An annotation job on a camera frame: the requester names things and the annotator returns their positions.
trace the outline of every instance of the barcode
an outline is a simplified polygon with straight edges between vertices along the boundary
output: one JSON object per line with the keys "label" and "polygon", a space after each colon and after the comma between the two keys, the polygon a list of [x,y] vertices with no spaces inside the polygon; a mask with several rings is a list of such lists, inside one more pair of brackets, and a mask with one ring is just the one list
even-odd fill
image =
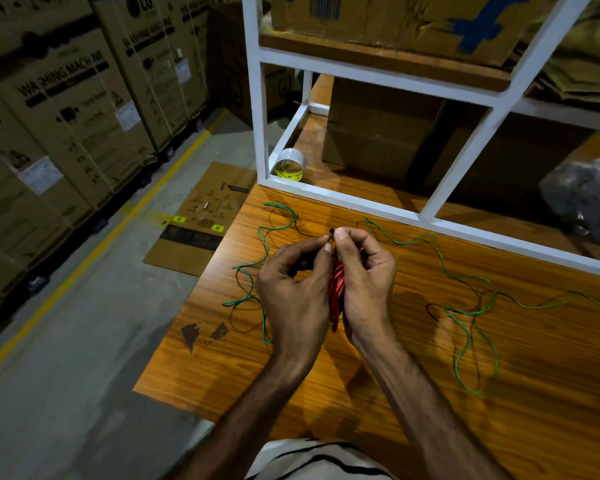
{"label": "barcode", "polygon": [[311,0],[309,16],[321,20],[339,20],[342,0]]}

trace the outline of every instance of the box with blue logo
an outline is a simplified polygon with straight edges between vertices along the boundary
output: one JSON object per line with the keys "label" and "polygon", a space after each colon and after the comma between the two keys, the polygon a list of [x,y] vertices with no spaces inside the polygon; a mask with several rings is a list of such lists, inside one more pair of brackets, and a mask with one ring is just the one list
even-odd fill
{"label": "box with blue logo", "polygon": [[272,0],[276,30],[502,65],[550,0]]}

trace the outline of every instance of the lg logo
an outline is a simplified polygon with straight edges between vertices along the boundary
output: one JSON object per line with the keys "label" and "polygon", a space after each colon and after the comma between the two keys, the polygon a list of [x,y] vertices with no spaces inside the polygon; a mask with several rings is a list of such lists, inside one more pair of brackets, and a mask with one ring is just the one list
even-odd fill
{"label": "lg logo", "polygon": [[144,11],[153,9],[153,0],[127,0],[127,11],[134,18],[139,18]]}

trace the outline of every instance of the fingernail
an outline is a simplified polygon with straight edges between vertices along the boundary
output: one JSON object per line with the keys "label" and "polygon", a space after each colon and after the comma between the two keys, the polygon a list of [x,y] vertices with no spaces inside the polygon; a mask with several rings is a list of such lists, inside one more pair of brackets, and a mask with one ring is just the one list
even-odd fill
{"label": "fingernail", "polygon": [[338,227],[336,232],[333,233],[333,236],[336,241],[341,241],[347,236],[347,231],[345,231],[342,227]]}

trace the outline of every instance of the warning triangle symbol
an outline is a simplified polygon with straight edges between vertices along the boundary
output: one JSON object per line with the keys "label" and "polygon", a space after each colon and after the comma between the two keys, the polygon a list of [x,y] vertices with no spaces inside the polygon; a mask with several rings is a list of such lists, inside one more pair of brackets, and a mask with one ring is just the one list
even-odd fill
{"label": "warning triangle symbol", "polygon": [[122,99],[120,95],[115,91],[111,92],[111,99],[113,99],[113,104],[115,104],[116,107],[119,107],[120,104],[124,103],[124,99]]}

